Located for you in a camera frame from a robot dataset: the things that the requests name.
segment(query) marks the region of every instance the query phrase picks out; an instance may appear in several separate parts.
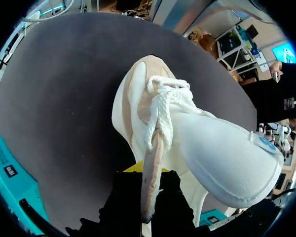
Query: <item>white shelving unit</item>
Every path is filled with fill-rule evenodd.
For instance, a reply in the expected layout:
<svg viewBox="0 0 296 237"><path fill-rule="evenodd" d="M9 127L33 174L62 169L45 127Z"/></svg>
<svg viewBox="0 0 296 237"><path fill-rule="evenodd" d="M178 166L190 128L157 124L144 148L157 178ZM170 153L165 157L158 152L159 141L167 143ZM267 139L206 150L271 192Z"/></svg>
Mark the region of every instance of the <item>white shelving unit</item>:
<svg viewBox="0 0 296 237"><path fill-rule="evenodd" d="M236 35L238 36L238 38L240 40L240 45L238 47L235 47L234 49L232 49L231 51L229 51L227 53L223 53L222 49L220 47L219 39L221 37L225 36L226 34L228 34L230 31L234 31L236 33ZM247 43L241 38L236 26L230 28L229 30L224 32L222 35L220 35L216 39L216 42L217 42L217 48L218 48L218 59L217 59L217 61L218 62L222 61L223 63L225 63L227 65L228 71L230 71L230 72L239 70L239 69L241 69L241 68L243 68L245 66L248 66L250 64L253 64L253 63L257 62L256 58L252 55L251 51L247 48ZM238 60L239 53L240 53L241 50L243 50L249 56L249 60L246 63L243 63L241 65L236 66L236 62ZM235 58L235 60L233 62L233 65L230 65L229 63L227 63L225 61L225 58L232 55L232 54L234 54L234 53L237 53L237 55L236 55L236 58Z"/></svg>

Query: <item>white cable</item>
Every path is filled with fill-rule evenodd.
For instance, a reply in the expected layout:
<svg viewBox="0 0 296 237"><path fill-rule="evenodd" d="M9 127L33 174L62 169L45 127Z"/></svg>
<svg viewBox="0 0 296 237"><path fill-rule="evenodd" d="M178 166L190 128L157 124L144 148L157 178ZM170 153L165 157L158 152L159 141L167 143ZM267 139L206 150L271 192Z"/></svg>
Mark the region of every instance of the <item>white cable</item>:
<svg viewBox="0 0 296 237"><path fill-rule="evenodd" d="M71 0L70 4L67 6L67 8L65 10L63 10L61 13L55 15L55 16L51 16L51 17L48 17L48 18L43 18L43 19L37 19L37 20L34 20L34 19L29 19L29 18L23 18L22 21L23 22L32 22L32 23L36 23L36 22L42 22L42 21L47 21L47 20L50 20L52 18L55 18L57 16L60 16L62 14L64 14L65 12L67 12L69 10L69 8L73 5L74 3L74 0Z"/></svg>
<svg viewBox="0 0 296 237"><path fill-rule="evenodd" d="M170 150L173 139L173 127L170 115L170 104L179 106L183 111L196 115L215 117L211 113L203 111L194 104L193 94L189 84L185 80L152 76L148 80L147 90L154 93L153 83L157 83L158 95L156 95L150 106L150 120L144 140L148 149L152 150L152 137L156 128L160 129L164 139L164 150Z"/></svg>

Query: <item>white sneaker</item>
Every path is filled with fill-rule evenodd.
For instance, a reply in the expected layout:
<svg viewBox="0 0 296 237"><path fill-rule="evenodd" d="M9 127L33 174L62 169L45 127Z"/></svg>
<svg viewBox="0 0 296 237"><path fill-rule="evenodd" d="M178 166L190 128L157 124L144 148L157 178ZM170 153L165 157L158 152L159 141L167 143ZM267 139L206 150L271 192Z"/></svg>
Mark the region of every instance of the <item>white sneaker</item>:
<svg viewBox="0 0 296 237"><path fill-rule="evenodd" d="M281 153L252 132L198 109L189 84L155 56L137 61L117 91L112 123L136 162L144 160L141 211L148 223L161 168L175 170L198 226L207 192L235 208L258 203L274 187Z"/></svg>

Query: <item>label sticker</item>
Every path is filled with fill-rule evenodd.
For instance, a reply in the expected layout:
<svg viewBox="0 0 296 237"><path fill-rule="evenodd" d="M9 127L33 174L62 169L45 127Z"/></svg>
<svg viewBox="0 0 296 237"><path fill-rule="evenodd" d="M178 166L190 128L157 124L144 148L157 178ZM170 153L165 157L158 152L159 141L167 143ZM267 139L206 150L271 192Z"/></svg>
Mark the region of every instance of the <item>label sticker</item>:
<svg viewBox="0 0 296 237"><path fill-rule="evenodd" d="M15 168L12 165L5 167L4 171L6 172L9 178L18 174L18 172L16 172Z"/></svg>

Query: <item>computer monitor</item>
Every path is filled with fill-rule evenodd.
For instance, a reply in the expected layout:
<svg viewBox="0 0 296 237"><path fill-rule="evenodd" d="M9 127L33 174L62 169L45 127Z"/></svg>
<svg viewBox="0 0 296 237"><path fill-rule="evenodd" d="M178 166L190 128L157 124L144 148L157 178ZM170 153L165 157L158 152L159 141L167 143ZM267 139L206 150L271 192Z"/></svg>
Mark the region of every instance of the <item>computer monitor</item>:
<svg viewBox="0 0 296 237"><path fill-rule="evenodd" d="M290 42L272 48L272 51L277 60L284 63L296 63L296 51Z"/></svg>

